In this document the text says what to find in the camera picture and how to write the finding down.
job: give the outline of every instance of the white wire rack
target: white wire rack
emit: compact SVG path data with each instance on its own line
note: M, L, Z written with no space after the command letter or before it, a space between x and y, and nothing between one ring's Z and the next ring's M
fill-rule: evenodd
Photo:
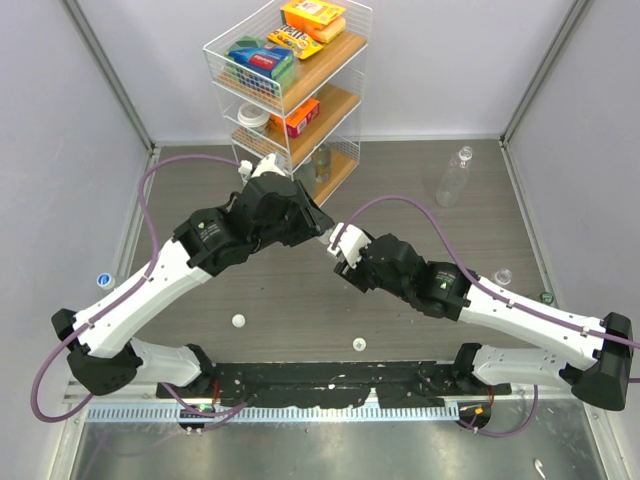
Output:
M276 81L254 72L226 57L225 52L240 38L249 36L266 41L269 33L282 26L281 7L289 0L272 0L256 13L204 46L204 54L222 116L234 147L236 160L246 158L245 151L258 158L277 153L284 158L287 173L293 178L295 170L309 161L313 152L325 141L331 148L349 158L355 165L360 161L360 119L346 122L349 117L360 116L365 87L366 47L371 35L372 10L351 0L333 0L344 7L347 21L344 33L326 45L313 57L296 60L296 81L284 88ZM243 127L237 119L238 110L251 102L272 115L289 116L309 97L320 101L320 114L297 139L287 132L276 132L269 124L264 133ZM334 142L334 138L349 138L347 143ZM348 175L353 168L336 169ZM332 179L339 185L344 178Z

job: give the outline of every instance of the food package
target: food package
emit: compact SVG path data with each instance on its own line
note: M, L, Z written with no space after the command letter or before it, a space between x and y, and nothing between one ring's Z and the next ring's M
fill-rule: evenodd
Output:
M227 50L227 57L249 70L276 81L283 90L286 90L296 78L293 51L274 44L266 44L262 47L255 45L243 47L240 42L245 41L246 38L243 37ZM237 68L235 65L230 65L229 71L237 81L246 87L266 91L273 95L278 94L274 90L274 85L259 75Z
M304 128L309 125L320 113L320 102L315 98L308 98L302 105L296 108L295 112L287 117L287 134L291 138L297 138ZM271 115L271 121L275 124L276 128L283 132L284 126L282 125L282 117L277 115Z
M293 49L293 53L300 60L305 60L322 50L321 44L291 25L283 25L267 35L267 39L282 47Z
M282 17L285 23L310 35L318 42L328 43L346 27L346 20L340 16L345 8L332 5L320 0L292 0L282 7ZM338 21L329 33L320 32Z

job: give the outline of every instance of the white ball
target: white ball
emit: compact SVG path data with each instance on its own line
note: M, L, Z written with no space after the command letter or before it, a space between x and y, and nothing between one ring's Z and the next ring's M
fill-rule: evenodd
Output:
M233 323L233 326L236 328L242 328L247 321L245 320L244 315L237 313L231 319L231 323Z

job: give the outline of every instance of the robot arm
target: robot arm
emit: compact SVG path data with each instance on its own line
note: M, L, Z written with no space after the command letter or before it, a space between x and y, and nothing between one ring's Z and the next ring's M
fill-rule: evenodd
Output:
M329 247L342 260L335 272L362 292L382 288L427 316L493 328L540 347L500 350L465 344L455 361L459 383L571 388L576 397L592 405L624 408L633 351L587 332L631 339L628 318L611 313L599 319L556 310L471 272L482 286L511 299L505 304L472 284L455 264L425 262L411 245L391 234L373 238L349 225L334 248L341 229L339 224ZM513 308L514 303L573 323L582 333Z
M145 266L91 307L60 310L53 316L62 340L144 278L134 295L69 345L71 370L94 395L112 393L134 378L204 390L212 364L200 347L170 348L132 337L175 299L244 263L249 255L276 242L294 247L333 226L302 185L284 176L275 155L264 158L253 172L243 167L248 180L242 192L234 192L223 206L194 212L178 226L148 278Z
M134 379L182 387L197 396L216 375L214 365L196 345L170 348L133 336L175 299L244 263L249 255L279 242L296 246L326 238L333 220L325 215L299 182L276 165L275 155L254 169L242 165L246 185L220 207L198 210L180 225L162 248L147 278L146 267L95 305L73 312L60 310L52 322L62 340L86 324L106 305L144 279L142 287L69 344L74 376L94 395L112 393ZM483 292L451 263L425 262L406 242L388 234L374 238L349 225L333 247L341 225L331 235L329 252L340 260L335 272L362 292L384 289L426 316L491 327L540 348L499 350L464 344L453 371L468 391L478 386L531 383L571 388L581 400L610 409L624 408L632 351L617 343L574 332L512 308L530 305L591 331L632 338L629 319L615 313L604 319L552 309L505 292L473 273L481 286L511 298L504 304Z

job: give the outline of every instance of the white wall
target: white wall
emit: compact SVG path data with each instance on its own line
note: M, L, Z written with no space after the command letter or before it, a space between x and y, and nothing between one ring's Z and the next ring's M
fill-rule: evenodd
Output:
M0 464L3 479L42 480L60 430L33 417L29 392L56 343L50 317L97 299L146 155L59 2L4 5L0 71ZM54 367L49 414L70 376Z
M202 46L266 0L81 0L160 142L224 139ZM364 135L504 131L571 0L361 0L374 9Z
M513 142L563 307L615 311L640 338L640 3L593 2ZM632 375L640 376L636 352ZM640 478L640 386L612 414Z

